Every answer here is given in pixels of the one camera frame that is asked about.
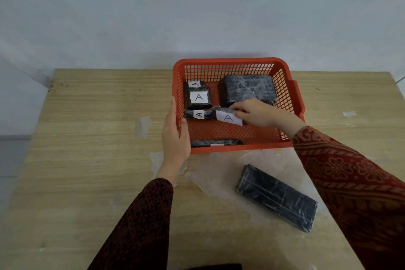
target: floor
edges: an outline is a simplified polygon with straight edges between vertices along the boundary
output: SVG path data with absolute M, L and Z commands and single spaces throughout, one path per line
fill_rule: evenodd
M 405 98 L 405 79 L 398 82 Z M 0 139 L 0 219 L 7 209 L 8 200 L 13 193 L 17 177 L 24 167 L 24 160 L 30 140 Z

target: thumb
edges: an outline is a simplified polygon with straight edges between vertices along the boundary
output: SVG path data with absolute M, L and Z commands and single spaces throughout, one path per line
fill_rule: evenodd
M 180 122 L 180 139 L 190 140 L 190 135 L 188 133 L 187 121 L 183 118 Z
M 242 120 L 245 120 L 246 122 L 249 122 L 249 120 L 250 120 L 250 114 L 249 114 L 249 113 L 236 110 L 233 114 L 234 114 L 237 118 L 240 118 L 240 119 L 242 119 Z

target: hand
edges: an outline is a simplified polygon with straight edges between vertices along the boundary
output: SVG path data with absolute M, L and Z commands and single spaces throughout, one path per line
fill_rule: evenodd
M 257 98 L 239 101 L 230 106 L 236 109 L 235 116 L 259 127 L 277 127 L 289 139 L 306 126 L 305 122 L 294 113 L 268 105 Z
M 176 101 L 172 97 L 170 111 L 166 115 L 162 130 L 163 164 L 156 178 L 165 178 L 175 184 L 177 174 L 185 160 L 190 156 L 191 145 L 188 125 L 185 119 L 180 123 L 181 133 L 176 127 Z

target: table top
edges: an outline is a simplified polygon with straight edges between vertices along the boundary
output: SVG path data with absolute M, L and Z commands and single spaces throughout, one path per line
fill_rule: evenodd
M 305 119 L 405 179 L 405 101 L 389 73 L 292 72 Z M 153 178 L 172 72 L 57 69 L 7 212 L 3 269 L 86 269 Z M 343 112 L 355 111 L 347 118 Z M 146 139 L 135 119 L 149 116 Z M 188 169 L 207 154 L 191 155 Z M 250 220 L 183 176 L 170 219 L 168 269 L 241 262 L 244 269 L 362 269 L 336 223 L 310 234 Z

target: flower motif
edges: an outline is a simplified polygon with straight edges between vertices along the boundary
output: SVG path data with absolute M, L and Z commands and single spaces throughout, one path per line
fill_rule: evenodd
M 371 161 L 360 160 L 357 162 L 357 171 L 369 182 L 384 182 L 384 179 L 388 179 L 389 175 L 384 170 L 378 168 Z
M 308 158 L 305 163 L 305 170 L 312 173 L 315 177 L 321 177 L 324 174 L 324 164 L 316 158 Z
M 349 174 L 353 174 L 353 168 L 351 163 L 345 162 L 343 158 L 329 158 L 325 163 L 325 173 L 334 179 L 347 179 Z

